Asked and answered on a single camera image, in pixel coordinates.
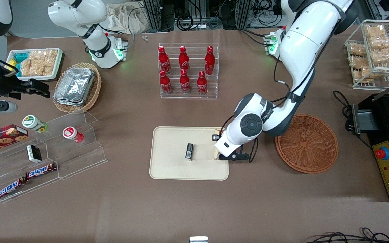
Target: red bottle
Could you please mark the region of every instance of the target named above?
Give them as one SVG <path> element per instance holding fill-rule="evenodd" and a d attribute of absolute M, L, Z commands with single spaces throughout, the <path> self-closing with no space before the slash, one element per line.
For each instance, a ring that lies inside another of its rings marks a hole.
<path fill-rule="evenodd" d="M 205 78 L 205 72 L 204 71 L 200 71 L 199 72 L 198 93 L 200 95 L 207 94 L 207 78 Z"/>
<path fill-rule="evenodd" d="M 162 87 L 163 94 L 169 95 L 172 93 L 169 77 L 167 77 L 163 69 L 160 70 L 160 86 Z"/>
<path fill-rule="evenodd" d="M 179 77 L 179 82 L 181 83 L 182 93 L 185 95 L 190 94 L 190 78 L 187 76 L 187 70 L 181 69 L 181 77 Z"/>
<path fill-rule="evenodd" d="M 170 60 L 163 46 L 159 46 L 159 62 L 162 69 L 168 74 L 170 73 Z"/>
<path fill-rule="evenodd" d="M 215 63 L 216 63 L 216 57 L 214 57 L 214 48 L 213 46 L 208 46 L 207 55 L 205 56 L 205 72 L 208 75 L 213 74 Z"/>
<path fill-rule="evenodd" d="M 190 72 L 190 59 L 188 58 L 187 53 L 185 52 L 185 46 L 179 47 L 179 67 L 181 69 L 186 69 L 187 73 Z"/>

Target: brown table surface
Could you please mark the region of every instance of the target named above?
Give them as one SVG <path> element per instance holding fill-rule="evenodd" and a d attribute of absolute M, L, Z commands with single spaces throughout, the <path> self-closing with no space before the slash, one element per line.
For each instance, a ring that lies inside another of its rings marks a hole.
<path fill-rule="evenodd" d="M 103 86 L 90 112 L 97 140 L 109 160 L 67 180 L 0 204 L 0 242 L 304 242 L 327 231 L 358 234 L 360 227 L 389 235 L 389 202 L 373 152 L 345 131 L 343 92 L 358 103 L 372 92 L 353 90 L 343 43 L 334 36 L 318 64 L 298 113 L 324 120 L 335 132 L 339 156 L 322 174 L 300 174 L 279 157 L 273 137 L 259 136 L 253 163 L 230 162 L 225 181 L 154 180 L 148 174 L 157 126 L 221 126 L 239 100 L 257 92 L 273 100 L 285 94 L 272 79 L 275 60 L 238 31 L 138 35 L 126 62 L 99 69 Z M 220 43 L 217 100 L 163 100 L 157 74 L 158 43 Z M 9 50 L 61 48 L 63 70 L 92 62 L 78 37 L 8 38 Z M 290 82 L 280 63 L 277 77 Z M 55 82 L 49 83 L 54 89 Z M 40 120 L 64 115 L 52 99 L 23 95 L 0 127 L 28 114 Z"/>

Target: brown woven basket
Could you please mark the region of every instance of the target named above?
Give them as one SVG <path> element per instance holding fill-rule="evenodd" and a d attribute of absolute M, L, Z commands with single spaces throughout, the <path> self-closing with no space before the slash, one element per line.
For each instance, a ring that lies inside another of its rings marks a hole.
<path fill-rule="evenodd" d="M 84 106 L 63 105 L 63 104 L 57 103 L 54 99 L 55 106 L 58 108 L 58 110 L 60 110 L 62 112 L 71 113 L 71 112 L 75 112 L 75 111 L 80 110 L 80 109 L 84 109 L 84 111 L 88 111 L 89 109 L 91 109 L 91 107 L 97 101 L 97 98 L 99 98 L 100 89 L 102 87 L 102 77 L 100 76 L 100 73 L 97 70 L 97 68 L 89 63 L 78 63 L 78 64 L 71 66 L 70 68 L 78 68 L 78 67 L 79 68 L 89 68 L 95 72 L 93 84 L 91 85 L 91 89 L 89 90 L 89 94 L 88 94 L 88 97 L 86 99 L 86 103 Z M 67 72 L 68 69 L 66 69 L 63 72 L 63 74 L 60 76 L 60 78 L 58 79 L 58 83 L 55 87 L 55 90 L 60 85 L 62 77 L 64 76 L 64 74 Z"/>
<path fill-rule="evenodd" d="M 290 167 L 307 174 L 328 170 L 338 156 L 338 142 L 331 128 L 306 114 L 295 115 L 286 133 L 275 137 L 275 144 Z"/>

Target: snickers bar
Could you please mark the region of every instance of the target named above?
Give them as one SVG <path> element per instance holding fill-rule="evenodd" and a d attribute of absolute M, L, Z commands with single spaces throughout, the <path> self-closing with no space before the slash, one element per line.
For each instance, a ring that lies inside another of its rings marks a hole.
<path fill-rule="evenodd" d="M 4 187 L 2 190 L 0 190 L 0 199 L 4 197 L 5 195 L 9 194 L 12 190 L 18 188 L 19 186 L 26 183 L 25 177 L 19 178 L 10 185 Z"/>
<path fill-rule="evenodd" d="M 42 168 L 35 169 L 31 172 L 26 172 L 25 178 L 29 180 L 31 177 L 38 177 L 49 171 L 54 171 L 54 170 L 57 170 L 57 164 L 56 163 L 48 164 Z"/>

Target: acrylic bottle rack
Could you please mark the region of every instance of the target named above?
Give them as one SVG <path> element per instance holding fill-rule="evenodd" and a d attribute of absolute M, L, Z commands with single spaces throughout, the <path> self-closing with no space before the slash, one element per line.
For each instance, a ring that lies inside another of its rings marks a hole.
<path fill-rule="evenodd" d="M 217 99 L 219 92 L 219 58 L 220 58 L 220 48 L 218 43 L 160 43 L 159 46 L 164 46 L 166 53 L 170 59 L 171 72 L 168 74 L 170 83 L 172 86 L 172 94 L 164 94 L 161 86 L 160 87 L 160 96 L 164 99 Z M 181 90 L 181 83 L 179 83 L 179 77 L 181 76 L 179 68 L 179 47 L 185 46 L 186 52 L 190 58 L 190 94 L 183 94 Z M 205 55 L 207 54 L 207 47 L 214 47 L 214 56 L 216 62 L 214 65 L 214 71 L 212 75 L 206 75 L 207 78 L 207 94 L 200 95 L 198 94 L 197 80 L 199 77 L 199 71 L 205 71 Z"/>

